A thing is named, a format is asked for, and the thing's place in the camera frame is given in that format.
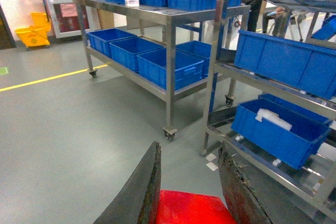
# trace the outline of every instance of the wall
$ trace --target wall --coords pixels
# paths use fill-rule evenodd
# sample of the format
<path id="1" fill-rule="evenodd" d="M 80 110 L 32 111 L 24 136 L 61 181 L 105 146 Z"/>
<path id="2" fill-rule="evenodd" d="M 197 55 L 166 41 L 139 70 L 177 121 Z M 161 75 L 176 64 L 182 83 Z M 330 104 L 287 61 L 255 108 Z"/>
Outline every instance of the wall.
<path id="1" fill-rule="evenodd" d="M 30 17 L 31 12 L 44 12 L 42 0 L 0 0 L 9 28 L 14 40 L 19 40 L 15 29 L 28 27 L 33 24 Z M 114 15 L 115 26 L 125 26 L 126 18 L 121 15 Z"/>

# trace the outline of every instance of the wheel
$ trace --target wheel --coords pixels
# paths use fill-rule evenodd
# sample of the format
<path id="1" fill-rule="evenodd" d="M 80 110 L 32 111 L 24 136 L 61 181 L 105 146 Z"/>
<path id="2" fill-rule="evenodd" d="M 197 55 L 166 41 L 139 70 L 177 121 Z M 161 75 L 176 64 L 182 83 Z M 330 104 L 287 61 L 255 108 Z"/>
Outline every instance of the wheel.
<path id="1" fill-rule="evenodd" d="M 226 106 L 231 107 L 233 105 L 233 99 L 230 97 L 226 98 Z"/>
<path id="2" fill-rule="evenodd" d="M 166 139 L 168 141 L 173 141 L 174 140 L 174 137 L 175 137 L 175 133 L 174 134 L 169 134 L 167 131 L 164 132 L 164 136 L 166 137 Z"/>
<path id="3" fill-rule="evenodd" d="M 240 22 L 239 21 L 234 22 L 234 26 L 238 28 L 240 26 Z"/>
<path id="4" fill-rule="evenodd" d="M 95 69 L 94 71 L 91 71 L 91 72 L 90 72 L 90 75 L 91 75 L 93 78 L 97 77 L 97 69 Z"/>

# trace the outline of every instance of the green floor marking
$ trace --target green floor marking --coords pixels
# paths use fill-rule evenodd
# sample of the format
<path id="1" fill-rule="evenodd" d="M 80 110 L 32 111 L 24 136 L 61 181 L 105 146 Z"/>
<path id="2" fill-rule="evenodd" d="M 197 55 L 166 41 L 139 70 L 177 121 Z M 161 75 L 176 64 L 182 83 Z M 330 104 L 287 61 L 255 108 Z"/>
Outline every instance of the green floor marking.
<path id="1" fill-rule="evenodd" d="M 0 76 L 2 76 L 4 74 L 8 74 L 8 68 L 6 68 L 6 67 L 0 68 Z"/>

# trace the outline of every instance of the stainless steel cart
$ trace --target stainless steel cart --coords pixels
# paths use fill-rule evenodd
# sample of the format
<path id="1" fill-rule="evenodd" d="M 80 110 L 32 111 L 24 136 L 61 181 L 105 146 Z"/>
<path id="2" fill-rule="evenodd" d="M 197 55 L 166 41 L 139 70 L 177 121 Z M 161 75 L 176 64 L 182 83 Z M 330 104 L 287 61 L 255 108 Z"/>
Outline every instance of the stainless steel cart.
<path id="1" fill-rule="evenodd" d="M 114 4 L 111 2 L 106 2 L 104 0 L 73 0 L 77 5 L 78 13 L 81 13 L 81 6 L 88 6 L 96 9 L 107 10 L 109 12 L 125 15 L 128 17 L 136 18 L 140 20 L 140 33 L 141 37 L 166 44 L 167 47 L 167 90 L 160 88 L 154 83 L 148 81 L 147 79 L 141 77 L 140 75 L 132 72 L 128 68 L 120 65 L 119 63 L 113 61 L 107 56 L 99 53 L 90 46 L 88 46 L 86 32 L 83 26 L 82 15 L 79 15 L 79 21 L 81 25 L 81 32 L 83 37 L 83 42 L 86 50 L 87 62 L 89 65 L 90 74 L 95 77 L 96 69 L 92 66 L 91 56 L 96 57 L 102 62 L 109 65 L 111 68 L 120 72 L 130 80 L 134 81 L 141 87 L 145 88 L 149 92 L 153 93 L 155 96 L 166 102 L 166 126 L 164 127 L 164 133 L 168 140 L 174 139 L 174 135 L 177 131 L 174 126 L 174 103 L 188 95 L 191 95 L 199 90 L 205 89 L 207 80 L 201 80 L 197 83 L 189 85 L 188 87 L 182 88 L 175 91 L 175 50 L 176 50 L 176 28 L 181 26 L 184 29 L 189 29 L 191 31 L 196 31 L 200 33 L 200 39 L 202 34 L 203 25 L 200 25 L 200 29 L 196 29 L 193 26 L 187 24 L 203 22 L 206 20 L 213 20 L 215 17 L 215 10 L 203 10 L 198 12 L 186 12 L 183 10 L 169 9 L 166 7 L 151 7 L 151 6 L 140 6 L 140 7 L 127 7 L 125 5 Z M 142 21 L 147 20 L 163 26 L 163 38 L 162 41 L 156 41 L 145 36 L 145 30 L 142 26 Z"/>
<path id="2" fill-rule="evenodd" d="M 268 0 L 275 5 L 282 6 L 287 10 L 300 9 L 309 12 L 336 12 L 336 0 Z M 236 141 L 235 132 L 224 133 L 220 127 L 230 124 L 234 120 L 236 107 L 226 108 L 220 111 L 214 111 L 213 104 L 215 99 L 216 78 L 222 74 L 232 79 L 230 85 L 229 98 L 233 98 L 235 82 L 240 81 L 261 91 L 273 94 L 289 102 L 304 107 L 310 111 L 321 114 L 329 119 L 336 119 L 336 104 L 321 98 L 301 94 L 299 90 L 286 86 L 282 83 L 272 81 L 266 78 L 250 74 L 248 71 L 238 69 L 232 64 L 235 52 L 224 53 L 222 51 L 222 38 L 228 37 L 223 31 L 223 26 L 227 23 L 229 15 L 222 18 L 223 7 L 226 0 L 217 0 L 215 28 L 212 44 L 211 63 L 209 68 L 209 77 L 206 91 L 206 104 L 204 109 L 204 127 L 205 138 L 202 142 L 201 153 L 206 155 L 219 146 L 219 143 L 225 141 L 232 146 L 237 153 L 246 160 L 262 170 L 264 173 L 275 179 L 305 202 L 317 208 L 319 211 L 336 220 L 335 202 L 331 199 L 333 190 L 336 186 L 336 162 L 321 155 L 310 157 L 310 164 L 306 164 L 302 170 L 296 172 L 287 166 L 273 165 L 274 159 L 266 152 L 255 148 L 248 141 Z M 314 16 L 313 25 L 315 25 L 317 14 Z M 228 47 L 230 41 L 227 38 L 225 47 Z M 218 142 L 208 146 L 208 138 L 213 136 Z M 328 144 L 336 146 L 334 137 L 327 140 Z"/>

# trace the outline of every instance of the door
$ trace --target door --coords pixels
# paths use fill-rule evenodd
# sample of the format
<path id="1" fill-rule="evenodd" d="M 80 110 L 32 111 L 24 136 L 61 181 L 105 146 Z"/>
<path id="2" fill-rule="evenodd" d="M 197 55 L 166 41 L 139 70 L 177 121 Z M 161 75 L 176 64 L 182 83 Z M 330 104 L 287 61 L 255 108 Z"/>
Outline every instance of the door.
<path id="1" fill-rule="evenodd" d="M 0 50 L 16 47 L 11 31 L 9 30 L 9 26 L 5 18 L 4 12 L 2 11 L 1 5 L 0 5 L 0 38 L 1 38 Z"/>
<path id="2" fill-rule="evenodd" d="M 76 6 L 72 0 L 46 0 L 56 38 L 81 34 Z M 91 10 L 83 7 L 83 17 L 87 31 L 93 27 Z"/>

